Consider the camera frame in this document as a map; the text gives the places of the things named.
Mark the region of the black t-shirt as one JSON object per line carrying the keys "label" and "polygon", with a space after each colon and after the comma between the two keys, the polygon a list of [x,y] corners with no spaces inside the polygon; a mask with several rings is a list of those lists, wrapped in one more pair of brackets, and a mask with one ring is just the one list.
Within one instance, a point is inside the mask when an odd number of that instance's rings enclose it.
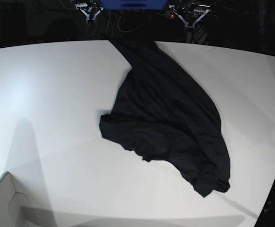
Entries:
{"label": "black t-shirt", "polygon": [[111,43],[131,69],[100,118],[102,137],[144,161],[169,162],[203,197],[227,192],[230,157],[210,96],[156,43]]}

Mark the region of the blue plastic bin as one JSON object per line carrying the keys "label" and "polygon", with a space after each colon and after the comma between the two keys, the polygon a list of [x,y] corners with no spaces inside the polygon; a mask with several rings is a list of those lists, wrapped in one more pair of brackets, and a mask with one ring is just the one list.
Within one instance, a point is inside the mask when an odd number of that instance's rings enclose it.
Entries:
{"label": "blue plastic bin", "polygon": [[101,0],[105,9],[154,9],[164,7],[167,0]]}

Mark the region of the black power strip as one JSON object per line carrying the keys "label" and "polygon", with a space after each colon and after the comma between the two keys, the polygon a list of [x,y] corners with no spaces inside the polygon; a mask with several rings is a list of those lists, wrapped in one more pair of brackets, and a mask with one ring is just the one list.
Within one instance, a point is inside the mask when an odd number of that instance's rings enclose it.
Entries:
{"label": "black power strip", "polygon": [[[192,13],[181,13],[179,16],[181,16],[184,20],[196,20],[199,18],[201,15],[203,15],[205,12],[192,12]],[[166,19],[175,19],[177,15],[174,12],[167,11],[164,13],[156,13],[156,15],[164,16]]]}

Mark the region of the white cardboard box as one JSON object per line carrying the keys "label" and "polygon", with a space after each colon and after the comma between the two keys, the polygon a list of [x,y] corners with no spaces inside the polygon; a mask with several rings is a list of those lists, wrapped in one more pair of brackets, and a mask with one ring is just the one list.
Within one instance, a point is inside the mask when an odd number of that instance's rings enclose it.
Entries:
{"label": "white cardboard box", "polygon": [[11,175],[0,177],[0,227],[32,227],[21,209]]}

